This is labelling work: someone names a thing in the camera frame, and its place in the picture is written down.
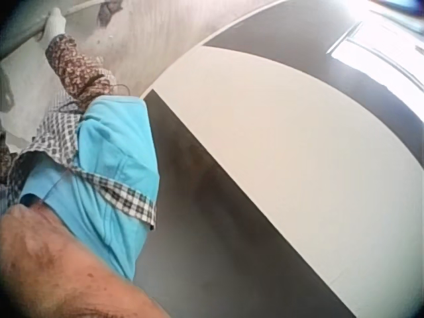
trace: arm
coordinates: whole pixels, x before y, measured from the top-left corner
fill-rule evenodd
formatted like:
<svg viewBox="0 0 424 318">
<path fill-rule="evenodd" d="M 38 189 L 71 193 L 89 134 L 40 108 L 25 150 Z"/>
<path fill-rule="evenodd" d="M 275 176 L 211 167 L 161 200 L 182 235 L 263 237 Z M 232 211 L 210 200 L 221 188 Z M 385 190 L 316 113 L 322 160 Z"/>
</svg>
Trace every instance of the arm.
<svg viewBox="0 0 424 318">
<path fill-rule="evenodd" d="M 28 317 L 167 317 L 43 204 L 15 205 L 0 219 L 0 277 Z"/>
</svg>

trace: blue fabric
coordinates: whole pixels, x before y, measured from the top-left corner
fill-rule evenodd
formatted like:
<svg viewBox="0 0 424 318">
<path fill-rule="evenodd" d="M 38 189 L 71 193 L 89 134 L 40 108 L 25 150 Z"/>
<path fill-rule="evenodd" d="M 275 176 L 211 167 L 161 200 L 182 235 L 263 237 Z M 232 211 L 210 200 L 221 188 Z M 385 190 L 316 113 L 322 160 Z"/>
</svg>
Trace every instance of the blue fabric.
<svg viewBox="0 0 424 318">
<path fill-rule="evenodd" d="M 147 108 L 135 97 L 99 97 L 78 127 L 74 164 L 139 190 L 156 201 L 159 175 Z M 132 280 L 150 226 L 114 210 L 93 187 L 39 155 L 21 202 L 35 195 L 118 274 Z"/>
</svg>

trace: patterned sleeve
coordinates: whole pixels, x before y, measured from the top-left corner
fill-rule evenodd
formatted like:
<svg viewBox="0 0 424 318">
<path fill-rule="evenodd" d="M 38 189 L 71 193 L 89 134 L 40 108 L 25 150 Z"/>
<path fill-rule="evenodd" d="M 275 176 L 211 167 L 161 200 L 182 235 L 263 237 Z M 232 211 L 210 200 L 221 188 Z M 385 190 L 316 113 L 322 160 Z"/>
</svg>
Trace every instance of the patterned sleeve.
<svg viewBox="0 0 424 318">
<path fill-rule="evenodd" d="M 64 89 L 82 111 L 86 111 L 96 97 L 112 95 L 116 81 L 111 72 L 103 69 L 99 58 L 80 54 L 69 35 L 54 38 L 46 50 L 46 57 Z"/>
</svg>

